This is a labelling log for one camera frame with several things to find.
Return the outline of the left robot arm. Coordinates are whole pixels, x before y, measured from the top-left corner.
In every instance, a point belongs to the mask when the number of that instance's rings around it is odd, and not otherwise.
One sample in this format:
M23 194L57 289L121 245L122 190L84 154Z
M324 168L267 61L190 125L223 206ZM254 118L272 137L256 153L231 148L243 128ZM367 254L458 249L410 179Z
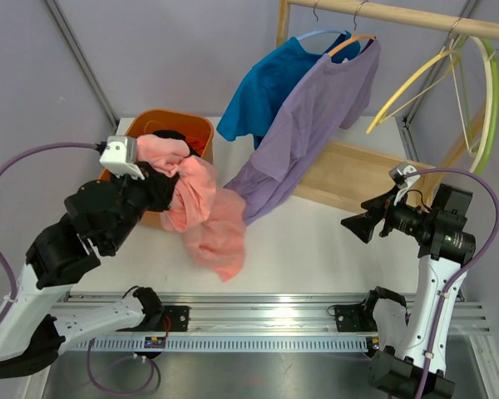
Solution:
M45 228L26 253L16 297L0 318L0 379L50 366L78 343L113 331L152 331L164 305L152 288L82 316L58 317L53 305L85 274L113 257L148 210L169 208L179 180L140 164L145 179L92 180L64 201L67 212Z

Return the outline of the lime green hanger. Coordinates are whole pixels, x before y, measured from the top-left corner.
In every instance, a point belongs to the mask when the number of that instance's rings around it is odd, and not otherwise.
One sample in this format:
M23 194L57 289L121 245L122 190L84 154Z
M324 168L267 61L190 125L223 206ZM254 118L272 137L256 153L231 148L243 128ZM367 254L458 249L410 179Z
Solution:
M480 175L489 161L497 131L497 118L499 111L499 73L497 58L491 43L487 39L469 37L480 53L486 84L486 97L484 106L484 119L481 123L480 138L472 141L471 121L465 122L464 113L468 116L468 101L465 87L464 72L461 71L461 84L457 83L457 74L452 67L452 80L457 98L457 107L462 125L462 135L467 152L473 157L469 172Z

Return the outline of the black t shirt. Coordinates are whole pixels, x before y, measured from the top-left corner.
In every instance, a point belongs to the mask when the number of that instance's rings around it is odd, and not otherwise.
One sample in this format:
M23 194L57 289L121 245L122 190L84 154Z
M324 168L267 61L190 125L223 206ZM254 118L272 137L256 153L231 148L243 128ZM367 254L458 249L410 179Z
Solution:
M200 158L207 139L184 135L179 131L161 129L141 135L137 139L137 163L151 165L156 171L172 176L181 174L183 161L195 156Z

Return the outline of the orange brown hanger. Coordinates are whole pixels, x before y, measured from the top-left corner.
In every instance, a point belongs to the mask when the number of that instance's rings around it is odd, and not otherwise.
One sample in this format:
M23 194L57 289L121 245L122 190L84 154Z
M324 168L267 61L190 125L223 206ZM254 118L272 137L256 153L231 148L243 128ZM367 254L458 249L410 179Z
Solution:
M356 29L358 26L358 24L357 24L358 12L361 10L362 6L367 2L368 2L368 0L361 1L353 14L353 33L352 33L352 36L350 38L344 40L343 42L339 43L336 47L332 48L328 52L328 55L330 57L333 57L335 54L337 54L338 52L342 51L344 48L350 46L351 44L353 44L355 42L359 42L359 41L362 41L364 39L371 40L371 41L374 41L376 39L376 37L372 34L357 34L356 33Z

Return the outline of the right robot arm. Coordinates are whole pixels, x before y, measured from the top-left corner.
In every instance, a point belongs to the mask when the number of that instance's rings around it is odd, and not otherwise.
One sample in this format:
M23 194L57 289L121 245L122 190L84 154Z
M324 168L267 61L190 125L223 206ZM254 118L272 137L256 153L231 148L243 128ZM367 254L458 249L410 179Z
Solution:
M408 205L408 188L361 204L364 212L341 224L364 243L378 223L381 237L394 230L415 239L418 250L417 292L412 308L405 297L387 288L370 290L360 303L334 305L341 333L376 332L368 375L371 387L393 398L450 398L455 389L445 374L446 344L452 311L472 259L476 240L465 232L472 193L442 185L428 211Z

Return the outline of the lilac t shirt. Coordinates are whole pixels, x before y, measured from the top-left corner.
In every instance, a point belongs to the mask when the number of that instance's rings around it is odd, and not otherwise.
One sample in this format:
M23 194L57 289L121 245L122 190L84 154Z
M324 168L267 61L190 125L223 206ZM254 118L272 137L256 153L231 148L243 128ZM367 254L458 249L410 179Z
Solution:
M245 200L251 224L294 191L328 140L350 128L367 108L381 47L355 42L321 57L284 100L265 138L226 184Z

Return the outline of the pink t shirt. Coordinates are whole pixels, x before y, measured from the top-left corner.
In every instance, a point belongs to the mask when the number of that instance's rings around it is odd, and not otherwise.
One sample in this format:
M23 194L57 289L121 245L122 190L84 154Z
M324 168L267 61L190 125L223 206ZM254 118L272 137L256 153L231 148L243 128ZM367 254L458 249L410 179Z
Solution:
M196 266L226 282L245 262L245 200L217 185L215 167L209 162L191 156L183 165L170 209L160 215L161 223L180 234Z

